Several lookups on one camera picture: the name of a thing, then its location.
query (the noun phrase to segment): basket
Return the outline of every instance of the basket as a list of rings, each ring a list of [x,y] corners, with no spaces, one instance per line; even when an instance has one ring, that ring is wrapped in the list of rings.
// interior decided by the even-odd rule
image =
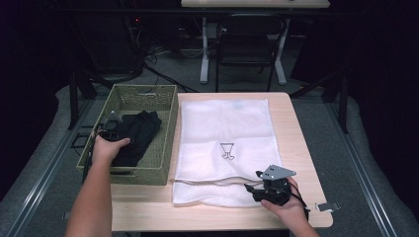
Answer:
[[[111,111],[120,118],[123,115],[136,115],[141,111],[155,111],[162,123],[136,167],[111,167],[113,184],[150,186],[167,184],[178,109],[176,86],[114,85],[95,127],[103,122]],[[93,142],[94,139],[89,137],[77,163],[79,171],[84,169]]]

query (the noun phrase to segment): table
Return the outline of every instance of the table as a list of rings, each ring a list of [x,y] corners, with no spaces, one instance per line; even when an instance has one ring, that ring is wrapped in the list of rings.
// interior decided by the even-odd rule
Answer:
[[[328,8],[330,5],[328,0],[182,0],[182,7],[186,8]],[[286,85],[287,79],[284,74],[283,65],[281,64],[281,55],[283,53],[284,44],[286,42],[289,22],[287,28],[281,38],[275,70],[277,71],[278,82],[280,85]],[[206,84],[209,75],[209,54],[208,54],[208,24],[207,18],[203,18],[203,64],[201,67],[200,82]]]
[[[286,93],[181,93],[179,105],[184,101],[228,99],[269,100],[281,157],[286,168],[296,171],[293,178],[311,209],[309,222],[316,228],[331,226],[331,214],[315,209],[316,203],[324,203],[326,199],[290,97]],[[173,206],[172,188],[179,151],[180,124],[178,115],[167,186],[112,185],[113,231],[286,229],[279,218],[264,207]]]

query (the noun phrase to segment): white table leg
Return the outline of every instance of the white table leg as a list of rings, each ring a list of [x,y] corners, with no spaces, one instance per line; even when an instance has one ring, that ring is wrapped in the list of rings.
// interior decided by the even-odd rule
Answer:
[[[287,20],[287,28],[284,35],[281,37],[280,46],[278,49],[277,60],[275,61],[275,70],[277,71],[278,82],[280,85],[287,85],[286,75],[284,74],[283,64],[281,64],[281,54],[283,54],[284,44],[286,43],[287,33],[290,25],[290,20]]]
[[[207,30],[207,18],[203,18],[203,65],[201,66],[201,84],[207,84],[209,81],[209,42]]]

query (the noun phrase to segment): person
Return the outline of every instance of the person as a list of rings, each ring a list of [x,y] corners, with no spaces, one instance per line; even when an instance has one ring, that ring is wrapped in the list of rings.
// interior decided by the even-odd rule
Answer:
[[[92,167],[71,208],[65,236],[112,236],[110,169],[119,150],[128,144],[129,138],[110,142],[96,136]],[[298,195],[296,181],[291,177],[288,179],[293,184],[292,192]],[[302,204],[296,198],[292,197],[283,206],[267,200],[262,200],[261,204],[276,214],[296,237],[319,236],[308,223]]]

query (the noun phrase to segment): white towel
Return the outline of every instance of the white towel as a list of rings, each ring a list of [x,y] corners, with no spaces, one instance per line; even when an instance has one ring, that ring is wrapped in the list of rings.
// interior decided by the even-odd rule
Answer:
[[[282,166],[268,100],[184,102],[181,120],[173,203],[259,205],[243,184]]]

